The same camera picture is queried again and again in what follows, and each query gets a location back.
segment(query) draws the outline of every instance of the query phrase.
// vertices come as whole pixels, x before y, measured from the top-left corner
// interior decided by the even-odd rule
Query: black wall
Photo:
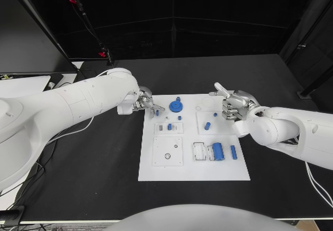
[[[279,53],[312,0],[81,0],[116,59]],[[70,0],[31,0],[71,58],[100,47]]]

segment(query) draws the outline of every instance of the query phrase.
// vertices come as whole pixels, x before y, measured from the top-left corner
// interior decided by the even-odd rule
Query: robotic hand
[[[49,139],[114,107],[120,115],[149,108],[155,116],[155,110],[165,110],[124,68],[39,94],[0,99],[0,191],[31,170]]]
[[[224,96],[222,116],[238,120],[232,125],[237,136],[251,134],[260,145],[333,170],[333,115],[289,108],[268,108],[244,91],[228,91],[215,83]]]

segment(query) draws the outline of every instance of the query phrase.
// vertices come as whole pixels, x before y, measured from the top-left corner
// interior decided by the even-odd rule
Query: black tabletop
[[[227,89],[251,93],[263,106],[317,110],[315,102],[296,95],[303,89],[279,55],[121,60],[116,64],[157,95],[209,93],[219,82]],[[100,73],[108,69],[107,62],[85,62],[82,69]],[[273,218],[333,218],[312,187],[304,162],[258,145],[250,135],[240,140],[251,181],[139,182],[143,122],[144,111],[120,116],[111,109],[87,130],[58,140],[46,173],[19,203],[26,206],[23,221],[124,219],[176,204],[224,205]],[[333,171],[310,168],[333,192]]]

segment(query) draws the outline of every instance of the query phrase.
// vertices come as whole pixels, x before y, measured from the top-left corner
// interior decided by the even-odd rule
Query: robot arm
[[[268,108],[244,91],[227,91],[222,116],[237,120],[232,128],[238,137],[251,134],[255,142],[294,158],[333,170],[333,115],[289,108]]]
[[[0,191],[31,170],[49,139],[114,107],[120,115],[150,108],[155,116],[156,109],[165,110],[123,68],[55,90],[0,99]]]

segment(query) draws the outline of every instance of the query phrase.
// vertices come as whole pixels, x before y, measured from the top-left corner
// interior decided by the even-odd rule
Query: red light
[[[107,55],[106,55],[106,52],[100,52],[98,53],[103,57],[106,57]]]

